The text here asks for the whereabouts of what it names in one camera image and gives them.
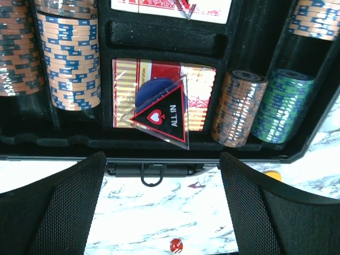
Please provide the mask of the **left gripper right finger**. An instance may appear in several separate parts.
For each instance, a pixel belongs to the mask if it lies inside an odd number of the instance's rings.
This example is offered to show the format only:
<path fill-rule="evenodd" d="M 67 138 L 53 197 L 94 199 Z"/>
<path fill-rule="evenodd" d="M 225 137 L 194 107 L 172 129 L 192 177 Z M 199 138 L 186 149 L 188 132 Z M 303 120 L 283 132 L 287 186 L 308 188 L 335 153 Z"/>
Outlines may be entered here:
<path fill-rule="evenodd" d="M 294 188 L 220 156 L 239 254 L 339 254 L 339 200 Z"/>

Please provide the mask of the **green chip stack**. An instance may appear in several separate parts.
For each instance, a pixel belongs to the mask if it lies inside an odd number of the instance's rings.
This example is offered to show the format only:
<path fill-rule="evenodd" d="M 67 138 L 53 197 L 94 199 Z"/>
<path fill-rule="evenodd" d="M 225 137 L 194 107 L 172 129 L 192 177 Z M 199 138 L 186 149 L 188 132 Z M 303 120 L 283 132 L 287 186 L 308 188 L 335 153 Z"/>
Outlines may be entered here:
<path fill-rule="evenodd" d="M 314 82 L 314 77 L 308 74 L 289 69 L 273 69 L 251 134 L 264 142 L 286 142 Z"/>

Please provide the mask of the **small red die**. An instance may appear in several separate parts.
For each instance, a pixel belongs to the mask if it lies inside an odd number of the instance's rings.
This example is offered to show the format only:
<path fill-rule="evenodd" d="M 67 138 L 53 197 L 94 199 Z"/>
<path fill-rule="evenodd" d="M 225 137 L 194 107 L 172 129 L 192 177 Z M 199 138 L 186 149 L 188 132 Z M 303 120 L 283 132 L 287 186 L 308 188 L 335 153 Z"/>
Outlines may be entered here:
<path fill-rule="evenodd" d="M 183 251 L 183 242 L 178 239 L 172 239 L 170 242 L 170 251 L 172 253 L 181 253 Z"/>

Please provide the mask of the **yellow round button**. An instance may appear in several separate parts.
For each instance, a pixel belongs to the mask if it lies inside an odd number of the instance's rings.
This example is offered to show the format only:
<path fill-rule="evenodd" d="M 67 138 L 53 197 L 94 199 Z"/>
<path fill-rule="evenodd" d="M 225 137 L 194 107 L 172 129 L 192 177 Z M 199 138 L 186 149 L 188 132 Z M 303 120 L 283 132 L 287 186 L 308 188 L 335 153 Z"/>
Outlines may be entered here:
<path fill-rule="evenodd" d="M 275 180 L 278 180 L 278 181 L 282 181 L 282 176 L 279 172 L 277 171 L 265 171 L 263 172 L 263 174 L 275 179 Z"/>

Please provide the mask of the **brown red chip stack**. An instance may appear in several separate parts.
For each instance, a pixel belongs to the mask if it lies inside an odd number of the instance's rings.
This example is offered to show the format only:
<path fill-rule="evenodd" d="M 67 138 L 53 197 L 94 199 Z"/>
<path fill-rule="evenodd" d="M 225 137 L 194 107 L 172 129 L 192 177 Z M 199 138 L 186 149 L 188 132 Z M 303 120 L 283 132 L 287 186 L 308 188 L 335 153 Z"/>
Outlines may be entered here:
<path fill-rule="evenodd" d="M 211 127 L 211 137 L 231 148 L 246 144 L 268 85 L 265 76 L 247 70 L 225 73 Z"/>

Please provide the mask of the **black red triangle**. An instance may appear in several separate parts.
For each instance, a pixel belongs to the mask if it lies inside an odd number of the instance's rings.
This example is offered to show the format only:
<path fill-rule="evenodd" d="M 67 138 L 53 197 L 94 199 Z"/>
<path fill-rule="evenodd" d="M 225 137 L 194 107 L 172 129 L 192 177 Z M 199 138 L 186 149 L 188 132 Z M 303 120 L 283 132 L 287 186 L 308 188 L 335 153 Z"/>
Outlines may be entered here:
<path fill-rule="evenodd" d="M 146 101 L 138 113 L 134 107 L 120 121 L 130 127 L 189 150 L 189 102 L 187 75 L 182 75 L 162 92 L 152 103 Z"/>

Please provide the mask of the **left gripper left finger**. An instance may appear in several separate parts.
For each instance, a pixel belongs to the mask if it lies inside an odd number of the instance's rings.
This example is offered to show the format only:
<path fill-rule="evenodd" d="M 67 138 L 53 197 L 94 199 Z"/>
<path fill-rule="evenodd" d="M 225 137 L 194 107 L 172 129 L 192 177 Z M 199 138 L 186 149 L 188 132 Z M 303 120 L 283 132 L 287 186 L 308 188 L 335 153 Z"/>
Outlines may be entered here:
<path fill-rule="evenodd" d="M 106 169 L 98 152 L 1 194 L 1 254 L 83 254 Z"/>

